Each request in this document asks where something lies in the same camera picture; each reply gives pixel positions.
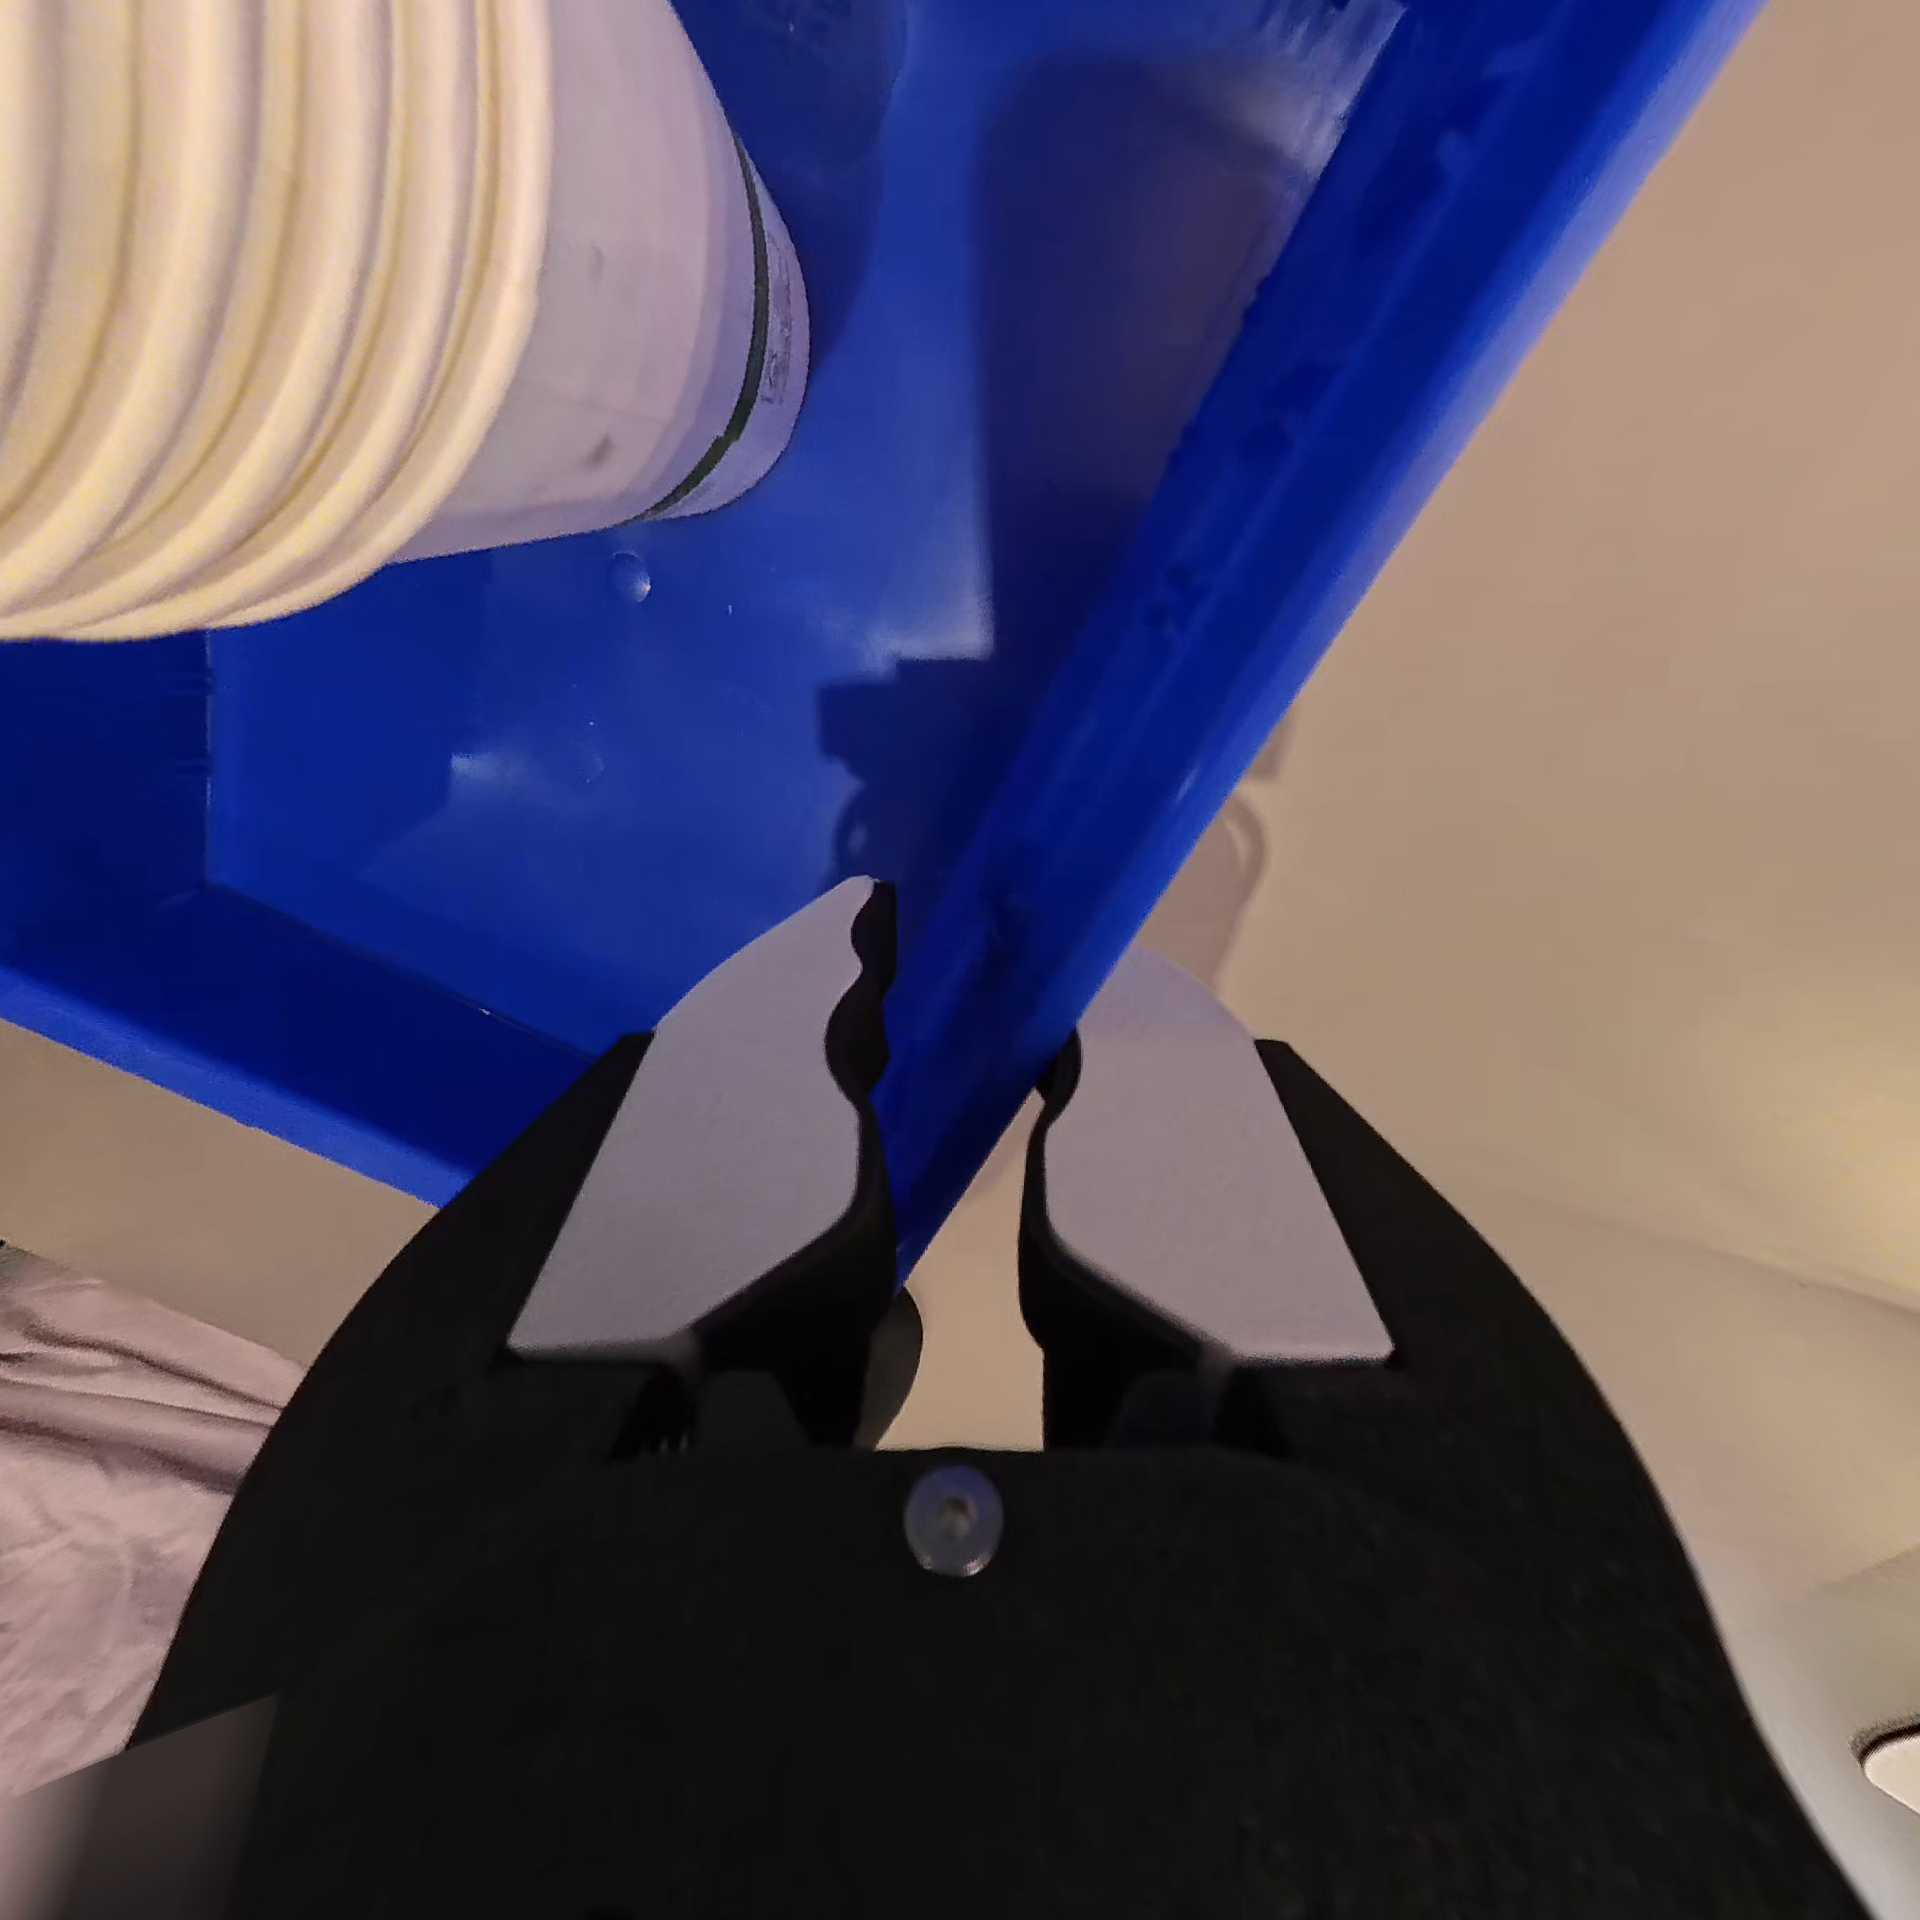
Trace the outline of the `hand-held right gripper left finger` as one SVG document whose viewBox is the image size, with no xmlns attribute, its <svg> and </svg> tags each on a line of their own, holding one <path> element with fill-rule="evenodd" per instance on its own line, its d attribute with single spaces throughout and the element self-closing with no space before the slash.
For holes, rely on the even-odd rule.
<svg viewBox="0 0 1920 1920">
<path fill-rule="evenodd" d="M 862 1431 L 899 1294 L 876 1087 L 891 883 L 846 877 L 704 972 L 637 1075 L 509 1328 L 518 1363 L 758 1370 L 816 1443 Z"/>
</svg>

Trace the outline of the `stack of nested white cups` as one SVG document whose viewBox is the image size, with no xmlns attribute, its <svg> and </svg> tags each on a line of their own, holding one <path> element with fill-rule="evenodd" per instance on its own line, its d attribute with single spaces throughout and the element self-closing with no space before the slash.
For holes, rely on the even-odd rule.
<svg viewBox="0 0 1920 1920">
<path fill-rule="evenodd" d="M 2 641 L 704 517 L 806 358 L 671 4 L 2 4 Z"/>
</svg>

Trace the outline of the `blue plastic bin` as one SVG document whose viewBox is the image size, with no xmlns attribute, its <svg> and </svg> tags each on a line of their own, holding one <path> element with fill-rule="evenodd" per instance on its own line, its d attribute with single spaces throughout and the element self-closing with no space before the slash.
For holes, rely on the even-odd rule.
<svg viewBox="0 0 1920 1920">
<path fill-rule="evenodd" d="M 822 268 L 684 522 L 2 642 L 2 1021 L 425 1200 L 899 887 L 901 1263 L 1755 4 L 681 4 Z"/>
</svg>

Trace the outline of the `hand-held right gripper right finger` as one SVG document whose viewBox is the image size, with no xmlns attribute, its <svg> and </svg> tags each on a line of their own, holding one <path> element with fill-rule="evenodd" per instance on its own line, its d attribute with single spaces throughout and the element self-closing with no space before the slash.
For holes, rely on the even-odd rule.
<svg viewBox="0 0 1920 1920">
<path fill-rule="evenodd" d="M 1208 1443 L 1268 1376 L 1394 1355 L 1257 1037 L 1149 946 L 1040 1075 L 1021 1319 L 1048 1451 Z"/>
</svg>

